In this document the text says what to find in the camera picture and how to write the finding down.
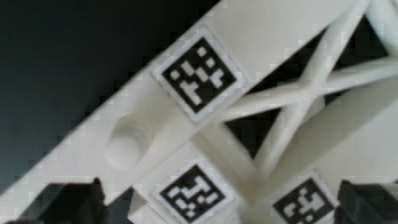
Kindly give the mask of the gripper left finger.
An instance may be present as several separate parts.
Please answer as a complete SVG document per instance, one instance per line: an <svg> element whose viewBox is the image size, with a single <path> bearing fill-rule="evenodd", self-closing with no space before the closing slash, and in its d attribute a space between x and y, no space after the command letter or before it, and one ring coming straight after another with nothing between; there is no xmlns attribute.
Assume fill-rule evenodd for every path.
<svg viewBox="0 0 398 224"><path fill-rule="evenodd" d="M46 186L13 224L107 224L100 179Z"/></svg>

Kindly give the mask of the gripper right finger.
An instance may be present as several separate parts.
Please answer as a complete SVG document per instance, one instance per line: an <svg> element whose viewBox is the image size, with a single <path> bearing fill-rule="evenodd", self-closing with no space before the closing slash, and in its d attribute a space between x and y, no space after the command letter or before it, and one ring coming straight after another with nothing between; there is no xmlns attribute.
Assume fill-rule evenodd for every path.
<svg viewBox="0 0 398 224"><path fill-rule="evenodd" d="M341 181L334 224L398 224L398 181L357 184Z"/></svg>

